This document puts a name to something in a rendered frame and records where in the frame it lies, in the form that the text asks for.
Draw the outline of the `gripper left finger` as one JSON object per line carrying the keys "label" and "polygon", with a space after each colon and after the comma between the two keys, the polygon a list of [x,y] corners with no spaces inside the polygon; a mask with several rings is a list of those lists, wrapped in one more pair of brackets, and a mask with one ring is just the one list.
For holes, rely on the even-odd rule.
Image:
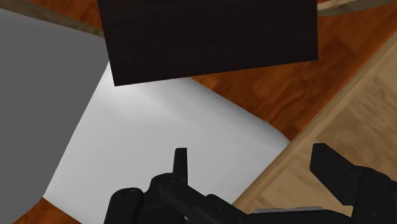
{"label": "gripper left finger", "polygon": [[174,152],[171,173],[152,178],[146,192],[124,188],[112,194],[104,224],[258,224],[216,195],[188,185],[187,149]]}

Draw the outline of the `white grey furniture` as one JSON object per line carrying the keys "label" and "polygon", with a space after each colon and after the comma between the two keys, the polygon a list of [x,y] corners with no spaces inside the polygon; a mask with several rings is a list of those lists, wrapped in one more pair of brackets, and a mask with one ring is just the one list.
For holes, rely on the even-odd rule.
{"label": "white grey furniture", "polygon": [[234,202],[288,145],[191,78],[117,87],[102,38],[0,9],[0,224],[40,198],[103,224],[188,150],[188,184]]}

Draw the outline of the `light wooden table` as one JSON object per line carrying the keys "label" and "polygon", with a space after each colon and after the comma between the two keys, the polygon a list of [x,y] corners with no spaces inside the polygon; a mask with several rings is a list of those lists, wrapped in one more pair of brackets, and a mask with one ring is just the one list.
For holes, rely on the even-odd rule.
{"label": "light wooden table", "polygon": [[397,181],[397,31],[233,205],[245,213],[321,206],[351,215],[309,171],[314,143]]}

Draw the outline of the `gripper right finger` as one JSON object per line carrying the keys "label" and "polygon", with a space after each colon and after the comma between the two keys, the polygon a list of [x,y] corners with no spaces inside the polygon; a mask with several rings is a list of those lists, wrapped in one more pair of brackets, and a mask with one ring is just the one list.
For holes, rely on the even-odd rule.
{"label": "gripper right finger", "polygon": [[325,143],[315,143],[310,171],[344,206],[349,224],[396,224],[397,182],[369,167],[354,165]]}

